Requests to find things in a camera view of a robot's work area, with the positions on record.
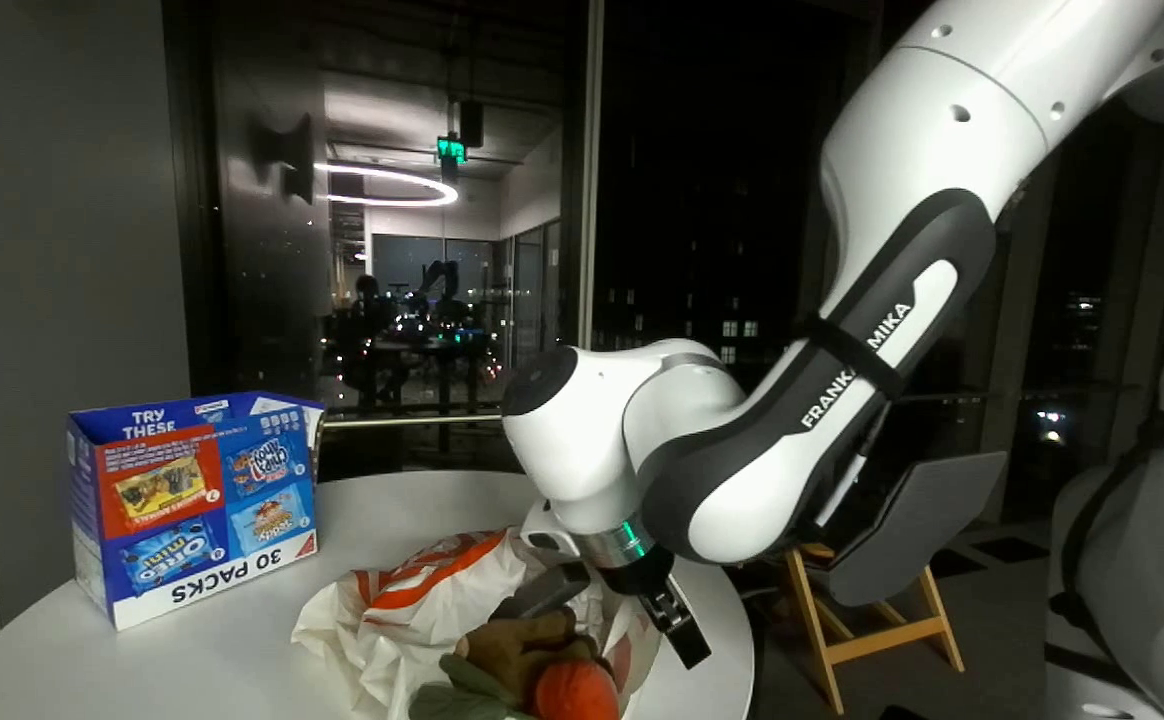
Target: glass wall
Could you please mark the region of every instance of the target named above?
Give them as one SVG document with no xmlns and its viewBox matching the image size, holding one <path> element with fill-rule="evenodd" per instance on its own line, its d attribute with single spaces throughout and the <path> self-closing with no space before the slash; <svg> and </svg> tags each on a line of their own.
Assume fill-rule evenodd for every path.
<svg viewBox="0 0 1164 720">
<path fill-rule="evenodd" d="M 880 18 L 609 4 L 597 350 L 693 338 L 758 383 L 821 303 L 821 146 Z"/>
<path fill-rule="evenodd" d="M 501 439 L 513 367 L 580 323 L 584 23 L 584 0 L 168 0 L 198 391 L 310 397 L 356 447 L 422 438 L 422 465 Z"/>
</svg>

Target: white round table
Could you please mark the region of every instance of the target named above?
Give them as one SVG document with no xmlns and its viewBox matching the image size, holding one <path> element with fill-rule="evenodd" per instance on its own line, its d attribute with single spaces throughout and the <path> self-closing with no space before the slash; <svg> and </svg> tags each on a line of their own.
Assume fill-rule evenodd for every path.
<svg viewBox="0 0 1164 720">
<path fill-rule="evenodd" d="M 393 567 L 430 542 L 513 529 L 535 490 L 513 472 L 390 472 L 320 490 L 320 555 L 115 633 L 75 581 L 0 633 L 0 720 L 343 720 L 297 612 L 351 567 Z M 754 629 L 725 574 L 675 560 L 712 657 L 693 674 L 659 643 L 632 720 L 746 720 Z"/>
</svg>

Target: wooden chair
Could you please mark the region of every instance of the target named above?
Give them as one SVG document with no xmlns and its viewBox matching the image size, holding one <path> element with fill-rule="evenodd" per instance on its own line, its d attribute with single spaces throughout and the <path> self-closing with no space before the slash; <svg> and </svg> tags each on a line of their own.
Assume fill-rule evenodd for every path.
<svg viewBox="0 0 1164 720">
<path fill-rule="evenodd" d="M 925 567 L 916 581 L 916 595 L 919 595 L 925 616 L 902 612 L 897 602 L 878 602 L 874 612 L 878 612 L 880 629 L 878 625 L 851 629 L 851 620 L 843 620 L 843 608 L 833 605 L 830 595 L 821 595 L 814 586 L 809 565 L 826 565 L 826 560 L 833 560 L 833 550 L 826 550 L 826 543 L 800 543 L 785 555 L 792 602 L 795 602 L 800 620 L 804 620 L 809 642 L 814 642 L 817 680 L 821 680 L 837 715 L 847 713 L 843 692 L 837 684 L 841 663 L 931 642 L 946 653 L 946 659 L 958 674 L 963 674 L 963 653 L 960 653 L 958 633 L 949 625 L 931 567 Z"/>
<path fill-rule="evenodd" d="M 843 715 L 841 663 L 907 643 L 935 643 L 963 674 L 963 653 L 928 555 L 985 512 L 1003 465 L 1003 453 L 916 465 L 892 490 L 878 524 L 843 552 L 795 543 L 785 555 L 787 589 L 814 643 L 814 678 L 837 715 Z"/>
</svg>

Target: cereal box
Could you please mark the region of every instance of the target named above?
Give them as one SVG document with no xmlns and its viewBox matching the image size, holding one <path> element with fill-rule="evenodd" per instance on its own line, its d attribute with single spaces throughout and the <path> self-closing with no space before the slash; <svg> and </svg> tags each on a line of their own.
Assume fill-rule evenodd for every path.
<svg viewBox="0 0 1164 720">
<path fill-rule="evenodd" d="M 266 391 L 72 411 L 75 576 L 115 629 L 316 552 L 316 421 Z"/>
</svg>

